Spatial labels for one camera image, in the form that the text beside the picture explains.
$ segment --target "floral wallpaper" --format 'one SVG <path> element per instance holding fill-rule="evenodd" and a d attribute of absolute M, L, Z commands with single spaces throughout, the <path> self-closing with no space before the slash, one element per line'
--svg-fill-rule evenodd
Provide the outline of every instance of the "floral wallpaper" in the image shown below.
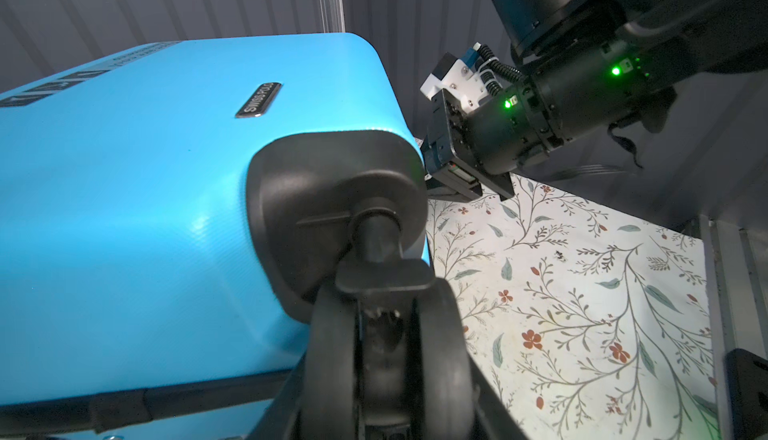
<path fill-rule="evenodd" d="M 513 176 L 430 201 L 469 352 L 531 440 L 719 438 L 701 241 Z"/>

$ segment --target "floral patterned surface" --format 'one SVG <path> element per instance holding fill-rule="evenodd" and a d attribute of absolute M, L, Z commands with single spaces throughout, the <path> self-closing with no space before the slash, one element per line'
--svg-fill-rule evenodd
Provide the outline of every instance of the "floral patterned surface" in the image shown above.
<path fill-rule="evenodd" d="M 513 176 L 430 201 L 467 346 L 531 440 L 718 438 L 701 241 Z"/>

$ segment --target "red flower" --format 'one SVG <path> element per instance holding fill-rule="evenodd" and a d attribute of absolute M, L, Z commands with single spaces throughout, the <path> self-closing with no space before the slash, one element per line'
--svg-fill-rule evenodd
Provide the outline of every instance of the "red flower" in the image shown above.
<path fill-rule="evenodd" d="M 502 298 L 502 303 L 506 303 L 507 301 L 512 301 L 512 295 L 509 295 L 509 291 L 503 291 L 499 292 L 498 295 Z"/>
<path fill-rule="evenodd" d="M 618 342 L 615 342 L 610 347 L 610 351 L 614 353 L 614 358 L 617 360 L 620 360 L 621 363 L 627 363 L 627 360 L 629 359 L 630 355 L 629 353 L 626 353 L 624 349 L 621 348 L 621 345 Z"/>
<path fill-rule="evenodd" d="M 542 336 L 538 333 L 534 332 L 533 330 L 528 330 L 526 333 L 523 333 L 523 347 L 526 349 L 532 349 L 533 347 L 536 347 L 537 349 L 542 349 Z"/>

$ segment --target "gray wall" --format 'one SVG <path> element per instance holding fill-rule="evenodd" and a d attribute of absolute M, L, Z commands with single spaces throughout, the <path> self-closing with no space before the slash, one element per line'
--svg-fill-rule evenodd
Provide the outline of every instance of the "gray wall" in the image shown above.
<path fill-rule="evenodd" d="M 425 133 L 428 102 L 418 92 L 443 52 L 460 56 L 475 41 L 509 62 L 508 37 L 490 0 L 344 0 L 346 27 L 376 47 L 414 135 Z M 659 135 L 624 132 L 640 150 L 642 171 L 604 129 L 557 150 L 523 175 L 575 165 L 623 166 L 620 175 L 554 182 L 592 201 L 667 227 L 699 213 L 768 231 L 766 73 L 700 74 L 676 86 L 678 100 Z"/>
<path fill-rule="evenodd" d="M 318 0 L 0 0 L 0 92 L 145 42 L 321 31 Z"/>

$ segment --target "green leaf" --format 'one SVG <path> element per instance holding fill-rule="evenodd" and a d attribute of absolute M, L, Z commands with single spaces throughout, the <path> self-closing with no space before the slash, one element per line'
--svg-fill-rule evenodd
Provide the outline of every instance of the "green leaf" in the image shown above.
<path fill-rule="evenodd" d="M 717 405 L 697 395 L 694 395 L 694 402 L 696 402 L 699 407 L 703 408 L 707 413 L 717 418 Z"/>
<path fill-rule="evenodd" d="M 502 231 L 501 231 L 501 230 L 499 230 L 497 227 L 494 227 L 494 226 L 493 226 L 493 225 L 491 225 L 491 224 L 488 224 L 488 226 L 489 226 L 491 229 L 493 229 L 493 233 L 494 233 L 494 234 L 496 234 L 496 237 L 504 237 L 504 234 L 502 233 Z"/>
<path fill-rule="evenodd" d="M 477 273 L 479 271 L 476 271 L 475 269 L 469 269 L 468 271 L 461 271 L 459 273 L 456 273 L 456 277 L 453 277 L 453 280 L 458 280 L 460 278 L 464 278 L 466 276 L 472 275 L 474 273 Z"/>
<path fill-rule="evenodd" d="M 618 287 L 621 284 L 621 281 L 619 279 L 613 279 L 612 281 L 607 282 L 596 282 L 598 285 L 602 285 L 603 287 L 607 289 L 613 290 L 614 288 Z"/>
<path fill-rule="evenodd" d="M 497 336 L 493 341 L 493 364 L 496 367 L 500 367 L 502 366 L 502 363 L 504 363 L 504 356 L 502 355 L 502 336 L 504 336 L 504 334 Z"/>
<path fill-rule="evenodd" d="M 647 285 L 647 286 L 645 286 L 645 291 L 648 292 L 648 295 L 650 295 L 651 297 L 653 297 L 657 301 L 663 303 L 664 305 L 666 305 L 667 307 L 669 307 L 673 311 L 679 312 L 674 307 L 674 305 L 670 301 L 669 297 L 664 295 L 658 288 L 654 287 L 653 285 Z"/>
<path fill-rule="evenodd" d="M 517 215 L 517 214 L 515 214 L 515 213 L 512 211 L 512 209 L 511 209 L 511 208 L 507 207 L 507 206 L 506 206 L 506 205 L 504 205 L 504 204 L 502 204 L 502 209 L 504 209 L 504 213 L 505 213 L 505 214 L 506 214 L 506 215 L 507 215 L 509 218 L 517 218 L 517 217 L 518 217 L 518 215 Z"/>
<path fill-rule="evenodd" d="M 509 259 L 507 259 L 504 267 L 502 267 L 502 278 L 506 281 L 512 280 L 512 264 L 509 263 Z"/>
<path fill-rule="evenodd" d="M 645 345 L 643 345 L 642 342 L 640 342 L 640 359 L 643 361 L 643 365 L 648 372 L 656 377 L 656 365 L 654 364 L 654 360 L 648 355 L 648 351 L 645 349 Z"/>

